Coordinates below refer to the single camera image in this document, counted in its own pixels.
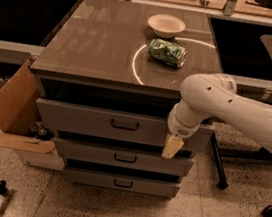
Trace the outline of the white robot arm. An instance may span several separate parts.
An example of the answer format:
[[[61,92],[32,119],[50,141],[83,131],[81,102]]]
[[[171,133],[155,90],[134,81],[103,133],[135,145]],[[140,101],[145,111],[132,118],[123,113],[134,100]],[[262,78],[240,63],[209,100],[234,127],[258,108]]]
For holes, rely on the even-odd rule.
[[[225,74],[193,74],[180,86],[181,100],[168,114],[162,156],[173,158],[184,140],[210,117],[220,119],[272,153],[272,105],[239,96]]]

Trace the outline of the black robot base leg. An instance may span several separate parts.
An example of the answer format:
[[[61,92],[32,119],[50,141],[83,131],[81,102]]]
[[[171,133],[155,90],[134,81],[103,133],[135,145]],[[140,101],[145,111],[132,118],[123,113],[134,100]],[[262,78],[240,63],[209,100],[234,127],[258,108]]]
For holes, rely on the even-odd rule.
[[[220,149],[215,134],[211,135],[210,143],[213,151],[216,170],[218,173],[219,182],[217,183],[217,186],[219,189],[226,189],[228,187],[228,181],[226,179],[226,174],[222,163],[223,157],[240,160],[245,159],[247,161],[254,161],[261,164],[267,164],[268,166],[272,165],[272,154],[263,147],[261,147],[257,151],[234,150],[227,148]]]

